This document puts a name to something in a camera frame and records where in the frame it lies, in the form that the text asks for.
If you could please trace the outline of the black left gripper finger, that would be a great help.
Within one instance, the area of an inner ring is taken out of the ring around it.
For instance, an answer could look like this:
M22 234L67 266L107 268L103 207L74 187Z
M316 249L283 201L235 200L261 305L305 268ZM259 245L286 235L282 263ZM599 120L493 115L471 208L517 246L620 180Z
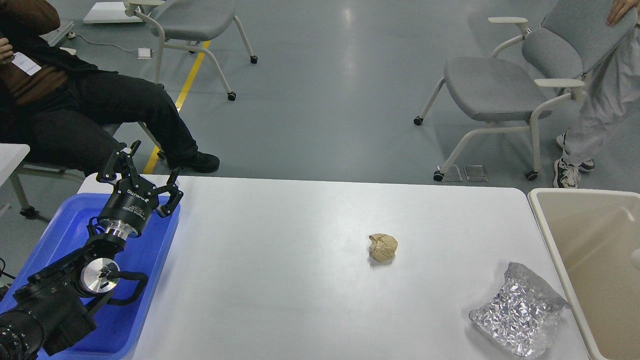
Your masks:
M97 173L96 181L115 186L112 181L115 180L117 174L121 174L121 180L129 179L133 187L139 187L140 176L134 165L133 157L141 144L141 140L133 141L130 146L120 143L122 149L112 152L103 170Z
M184 196L176 183L181 171L181 167L174 168L164 186L152 186L148 191L149 205L156 210L160 218L172 216ZM165 193L169 194L169 198L166 203L160 203L158 196Z

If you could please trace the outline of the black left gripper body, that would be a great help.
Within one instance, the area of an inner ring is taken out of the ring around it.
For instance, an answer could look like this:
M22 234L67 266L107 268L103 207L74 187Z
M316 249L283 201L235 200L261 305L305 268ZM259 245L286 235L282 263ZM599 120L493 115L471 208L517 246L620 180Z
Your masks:
M128 237L140 237L159 205L158 195L149 194L155 187L141 176L122 177L97 217L99 226L107 230L126 225Z

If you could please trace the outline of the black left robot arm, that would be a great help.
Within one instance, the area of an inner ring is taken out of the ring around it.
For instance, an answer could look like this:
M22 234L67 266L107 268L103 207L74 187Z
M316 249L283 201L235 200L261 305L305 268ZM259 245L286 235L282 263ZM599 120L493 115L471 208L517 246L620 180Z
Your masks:
M127 239L143 234L153 212L172 216L183 192L176 183L180 167L163 186L138 173L132 157L140 144L112 153L97 174L113 192L89 219L86 243L30 275L14 292L16 305L1 314L3 360L35 360L41 349L49 356L67 350L98 328L94 316L103 306L128 306L144 294L149 276L122 269L116 255Z

